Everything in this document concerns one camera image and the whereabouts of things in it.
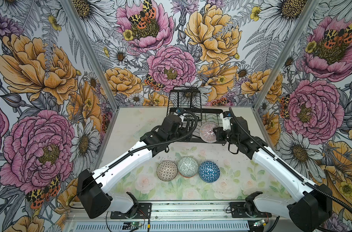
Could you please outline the purple striped bowl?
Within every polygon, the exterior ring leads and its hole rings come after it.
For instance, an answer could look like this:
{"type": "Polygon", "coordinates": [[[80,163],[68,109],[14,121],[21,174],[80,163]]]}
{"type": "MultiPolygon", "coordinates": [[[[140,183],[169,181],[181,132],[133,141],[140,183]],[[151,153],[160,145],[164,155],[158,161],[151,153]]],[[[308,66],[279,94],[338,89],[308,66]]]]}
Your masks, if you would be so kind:
{"type": "Polygon", "coordinates": [[[215,143],[217,141],[217,135],[214,129],[217,129],[219,125],[215,122],[206,122],[199,129],[199,137],[206,143],[215,143]]]}

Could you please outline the green patterned bowl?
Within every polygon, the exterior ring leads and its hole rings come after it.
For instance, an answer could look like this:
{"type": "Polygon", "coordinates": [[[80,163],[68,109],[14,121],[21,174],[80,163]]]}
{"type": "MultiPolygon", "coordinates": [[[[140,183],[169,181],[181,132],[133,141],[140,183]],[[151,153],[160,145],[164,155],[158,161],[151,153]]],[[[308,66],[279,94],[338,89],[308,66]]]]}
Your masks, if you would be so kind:
{"type": "Polygon", "coordinates": [[[192,157],[184,157],[178,162],[177,168],[183,177],[190,178],[198,173],[199,165],[196,159],[192,157]]]}

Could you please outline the blue triangle pattern bowl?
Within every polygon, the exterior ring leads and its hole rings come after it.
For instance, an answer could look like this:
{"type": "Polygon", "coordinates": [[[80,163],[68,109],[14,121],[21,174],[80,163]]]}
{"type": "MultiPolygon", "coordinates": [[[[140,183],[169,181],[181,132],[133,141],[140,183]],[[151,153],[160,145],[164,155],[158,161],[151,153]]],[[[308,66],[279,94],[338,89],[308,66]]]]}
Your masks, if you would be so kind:
{"type": "Polygon", "coordinates": [[[206,183],[216,182],[220,177],[220,169],[213,161],[204,161],[199,166],[199,176],[206,183]]]}

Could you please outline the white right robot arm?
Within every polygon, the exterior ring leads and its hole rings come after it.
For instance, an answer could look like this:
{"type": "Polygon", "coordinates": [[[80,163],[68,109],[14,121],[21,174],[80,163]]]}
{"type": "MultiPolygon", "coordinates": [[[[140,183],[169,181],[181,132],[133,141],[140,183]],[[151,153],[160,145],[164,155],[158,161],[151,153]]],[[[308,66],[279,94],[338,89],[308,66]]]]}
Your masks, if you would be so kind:
{"type": "Polygon", "coordinates": [[[303,232],[312,232],[332,216],[332,191],[322,185],[316,191],[315,183],[301,175],[281,159],[260,137],[252,136],[248,124],[236,117],[232,110],[219,114],[222,125],[213,131],[219,141],[236,147],[235,154],[244,154],[272,175],[291,195],[291,200],[255,192],[246,198],[248,215],[271,213],[290,219],[303,232]]]}

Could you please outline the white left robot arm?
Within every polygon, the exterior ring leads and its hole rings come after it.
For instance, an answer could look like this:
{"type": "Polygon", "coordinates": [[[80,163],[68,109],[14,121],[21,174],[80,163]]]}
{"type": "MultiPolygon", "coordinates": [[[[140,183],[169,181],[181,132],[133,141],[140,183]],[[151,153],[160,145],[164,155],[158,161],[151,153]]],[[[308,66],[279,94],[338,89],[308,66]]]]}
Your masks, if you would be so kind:
{"type": "Polygon", "coordinates": [[[125,175],[160,152],[167,152],[169,144],[190,137],[198,124],[198,116],[190,111],[170,114],[159,126],[146,132],[125,154],[109,164],[78,176],[77,197],[90,219],[105,212],[118,212],[128,218],[137,214],[139,203],[130,192],[111,194],[110,190],[125,175]]]}

